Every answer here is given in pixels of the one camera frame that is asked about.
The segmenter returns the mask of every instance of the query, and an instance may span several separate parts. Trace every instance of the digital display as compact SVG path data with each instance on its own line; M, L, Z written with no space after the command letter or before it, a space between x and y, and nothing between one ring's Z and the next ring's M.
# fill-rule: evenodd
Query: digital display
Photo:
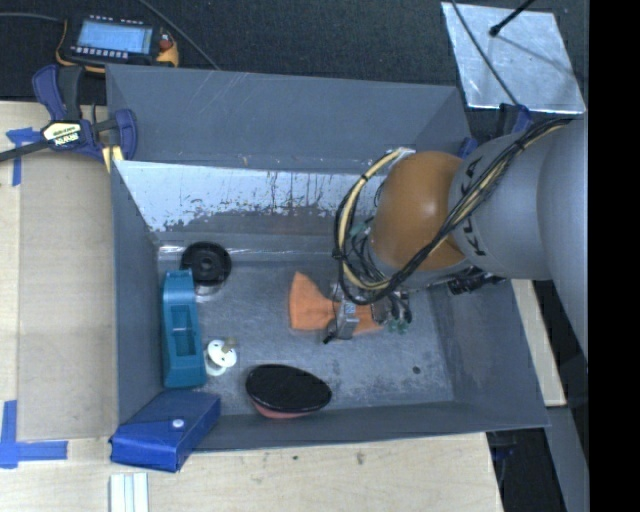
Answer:
M151 27L85 20L77 44L86 48L148 54L152 32Z

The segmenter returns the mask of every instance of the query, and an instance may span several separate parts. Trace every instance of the bin floor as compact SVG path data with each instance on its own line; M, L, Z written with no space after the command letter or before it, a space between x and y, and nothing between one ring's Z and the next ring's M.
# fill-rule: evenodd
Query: bin floor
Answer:
M325 345L325 332L294 331L289 326L288 297L296 271L303 272L329 296L336 266L240 263L207 302L198 303L203 349L213 338L236 337L237 364L222 376L209 377L203 390L222 396L223 414L255 413L244 389L251 368L281 363L307 370L329 384L327 408L400 405L450 401L452 385L435 326L429 294L411 298L409 332L381 330Z

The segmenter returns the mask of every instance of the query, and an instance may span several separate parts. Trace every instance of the gray bin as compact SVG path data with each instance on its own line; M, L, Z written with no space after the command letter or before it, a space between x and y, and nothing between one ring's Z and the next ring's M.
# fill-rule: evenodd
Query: gray bin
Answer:
M234 267L198 304L203 346L235 336L239 361L203 387L222 396L222 417L200 449L547 425L508 283L415 294L404 336L324 345L321 333L289 328L295 271L330 296L332 214L371 160L401 145L455 153L469 135L455 88L110 66L107 91L110 111L131 108L139 127L136 161L118 163L111 180L121 422L162 389L162 276L180 250L207 240L227 248ZM267 362L321 377L332 402L292 421L258 415L244 381Z

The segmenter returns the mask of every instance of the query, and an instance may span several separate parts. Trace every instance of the black cable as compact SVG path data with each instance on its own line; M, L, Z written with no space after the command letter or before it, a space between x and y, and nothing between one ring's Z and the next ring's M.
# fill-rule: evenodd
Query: black cable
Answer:
M529 7L536 0L527 0L520 7L518 7L515 11L513 11L509 16L503 19L500 23L495 24L491 29L489 29L489 35L491 37L496 37L500 31L511 22L514 18L518 17L522 11L524 11L527 7Z
M54 23L64 23L64 20L44 14L32 14L30 12L0 12L2 18L32 18L35 20L53 21Z
M534 126L525 132L521 137L519 137L516 141L514 141L511 145L505 148L486 168L486 170L482 173L477 181L475 181L469 189L466 191L465 195L456 203L456 205L451 209L447 218L443 222L442 226L434 236L434 238L429 242L425 247L423 247L420 251L418 251L409 262L398 272L396 272L391 278L389 278L389 282L385 285L384 288L380 288L377 290L362 290L359 288L360 292L364 292L365 295L362 297L356 297L353 293L351 293L347 283L344 279L344 270L342 264L338 265L338 281L340 286L342 287L345 295L358 305L367 305L377 302L378 300L387 297L390 293L395 291L395 289L402 284L406 279L408 279L422 264L422 262L431 254L431 252L439 246L442 240L447 237L454 229L456 229L460 223L464 222L479 206L482 204L489 195L493 192L496 184L499 179L504 175L506 170L511 165L511 162L520 154L525 148L535 142L538 138L549 133L551 130L555 129L558 126L564 126L570 123L572 119L570 118L559 118L551 121L547 121L540 125ZM336 221L334 226L337 227L339 225L339 219L342 215L342 211L344 210L344 206L346 204L347 198L350 196L351 191L345 196L345 198L340 203L338 207L338 211L336 213ZM471 197L474 197L473 203L471 205L467 204L471 201ZM353 209L348 213L350 217L353 215ZM344 249L339 246L338 235L337 232L335 234L335 243L336 249L334 251L334 255L338 254L341 257L341 263L344 262L349 270L353 272L354 275L358 275L359 272L355 268L355 266L348 260L346 256L344 256Z
M462 23L462 26L464 27L465 31L469 35L471 42L476 47L476 50L478 50L478 52L480 53L480 56L482 57L482 60L484 60L485 64L489 68L489 71L491 71L495 79L500 84L500 87L502 87L504 92L507 93L507 96L509 96L509 99L513 102L514 105L520 105L521 103L516 99L513 93L509 90L509 88L507 87L507 84L505 84L504 80L500 78L500 75L498 74L498 72L495 70L495 68L489 61L489 57L487 57L487 55L484 53L482 48L480 48L480 44L472 34L471 29L469 28L469 25L467 25L466 20L463 18L462 13L460 12L460 9L458 9L458 3L456 2L456 0L451 0L451 5L453 5L453 8L455 9L456 14L458 15L458 18L460 19L460 23Z
M184 40L186 40L200 55L204 57L204 59L211 64L213 69L220 71L220 67L209 57L202 48L200 48L187 34L185 34L180 28L176 26L169 18L167 18L164 14L162 14L158 9L156 9L153 5L151 5L146 0L138 0L142 5L144 5L147 9L153 12L158 18L163 20L167 25L173 28L178 34L182 36Z

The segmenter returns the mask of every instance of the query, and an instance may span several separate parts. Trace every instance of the orange cloth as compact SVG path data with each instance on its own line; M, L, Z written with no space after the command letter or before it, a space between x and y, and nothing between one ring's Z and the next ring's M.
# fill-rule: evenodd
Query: orange cloth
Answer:
M325 329L334 319L334 307L338 303L327 299L318 286L308 276L296 272L289 292L289 318L291 328L301 331ZM360 320L354 334L382 329L371 316L369 306L356 306L356 316Z

